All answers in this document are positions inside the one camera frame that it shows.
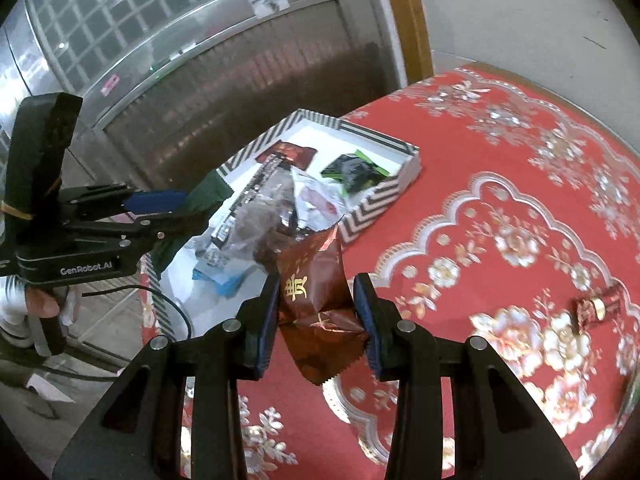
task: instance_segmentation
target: red tablecloth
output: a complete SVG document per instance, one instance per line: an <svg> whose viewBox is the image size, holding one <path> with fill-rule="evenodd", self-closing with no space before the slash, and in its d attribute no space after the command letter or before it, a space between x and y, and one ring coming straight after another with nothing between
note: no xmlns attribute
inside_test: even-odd
<svg viewBox="0 0 640 480"><path fill-rule="evenodd" d="M346 273L370 272L380 296L436 336L489 340L585 474L624 423L640 348L640 171L576 108L490 71L467 66L348 115L420 146L422 173L348 246ZM622 315L575 333L571 298L616 281ZM398 385L377 383L363 360L318 388L278 336L265 378L240 392L252 478L384 476Z"/></svg>

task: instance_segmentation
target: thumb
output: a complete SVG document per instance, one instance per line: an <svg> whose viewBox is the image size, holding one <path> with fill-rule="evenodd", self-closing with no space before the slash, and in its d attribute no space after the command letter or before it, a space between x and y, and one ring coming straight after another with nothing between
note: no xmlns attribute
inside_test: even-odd
<svg viewBox="0 0 640 480"><path fill-rule="evenodd" d="M60 313L60 307L56 300L38 288L28 287L25 293L27 299L27 312L31 316L55 317Z"/></svg>

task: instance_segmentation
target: white wall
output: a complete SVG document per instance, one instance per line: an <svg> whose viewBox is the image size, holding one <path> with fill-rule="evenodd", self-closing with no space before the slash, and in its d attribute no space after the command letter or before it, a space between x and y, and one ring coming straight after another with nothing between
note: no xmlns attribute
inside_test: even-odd
<svg viewBox="0 0 640 480"><path fill-rule="evenodd" d="M436 68L460 56L515 72L589 111L640 151L640 46L611 0L423 3Z"/></svg>

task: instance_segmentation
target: pink sticker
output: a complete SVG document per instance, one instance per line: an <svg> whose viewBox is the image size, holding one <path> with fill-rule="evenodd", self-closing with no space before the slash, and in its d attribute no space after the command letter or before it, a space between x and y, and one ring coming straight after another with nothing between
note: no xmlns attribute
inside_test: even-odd
<svg viewBox="0 0 640 480"><path fill-rule="evenodd" d="M109 95L111 93L111 90L113 90L115 88L115 86L118 84L118 81L120 81L120 78L118 77L118 75L117 74L113 74L109 78L109 80L104 84L104 86L102 87L102 90L100 90L102 95L107 97L107 95Z"/></svg>

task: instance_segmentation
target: silver bolt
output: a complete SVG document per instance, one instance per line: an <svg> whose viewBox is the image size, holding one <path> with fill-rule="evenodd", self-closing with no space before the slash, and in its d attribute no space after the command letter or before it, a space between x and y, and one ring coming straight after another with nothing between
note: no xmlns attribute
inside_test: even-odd
<svg viewBox="0 0 640 480"><path fill-rule="evenodd" d="M222 330L224 330L225 332L236 332L237 330L240 330L241 326L242 323L240 323L237 319L227 319L222 324Z"/></svg>
<svg viewBox="0 0 640 480"><path fill-rule="evenodd" d="M487 346L486 339L484 337L480 337L479 335L473 336L469 341L469 344L476 350L484 350Z"/></svg>
<svg viewBox="0 0 640 480"><path fill-rule="evenodd" d="M164 335L157 335L155 338L151 340L149 346L151 346L152 350L162 350L165 346L169 344L169 340Z"/></svg>
<svg viewBox="0 0 640 480"><path fill-rule="evenodd" d="M403 319L398 321L398 324L396 326L398 327L398 330L400 332L408 333L408 332L413 332L415 330L415 323L408 319Z"/></svg>

